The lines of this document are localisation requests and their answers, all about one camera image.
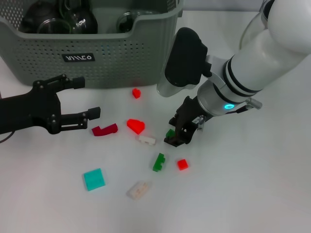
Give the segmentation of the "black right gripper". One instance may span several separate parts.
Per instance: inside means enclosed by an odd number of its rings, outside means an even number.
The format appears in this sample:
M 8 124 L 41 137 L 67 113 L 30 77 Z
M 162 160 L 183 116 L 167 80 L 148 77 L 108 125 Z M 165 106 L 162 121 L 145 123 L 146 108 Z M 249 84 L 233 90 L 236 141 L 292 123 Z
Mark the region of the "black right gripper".
M 195 127 L 197 128 L 199 124 L 197 119 L 200 119 L 201 116 L 206 117 L 207 113 L 200 105 L 198 98 L 186 97 L 183 104 L 177 109 L 176 115 L 169 120 L 170 125 L 181 130 L 176 135 L 175 130 L 169 129 L 164 142 L 174 147 L 188 144 L 192 140 Z

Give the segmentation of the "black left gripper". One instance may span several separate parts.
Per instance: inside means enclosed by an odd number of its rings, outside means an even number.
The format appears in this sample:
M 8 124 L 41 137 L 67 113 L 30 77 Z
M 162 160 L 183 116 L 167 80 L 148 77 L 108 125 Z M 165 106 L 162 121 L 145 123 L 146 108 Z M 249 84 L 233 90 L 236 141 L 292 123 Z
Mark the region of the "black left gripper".
M 85 78 L 72 80 L 62 74 L 47 80 L 34 81 L 26 94 L 0 100 L 0 133 L 9 133 L 34 126 L 45 128 L 50 134 L 87 129 L 88 121 L 100 118 L 101 109 L 61 115 L 57 92 L 85 87 Z

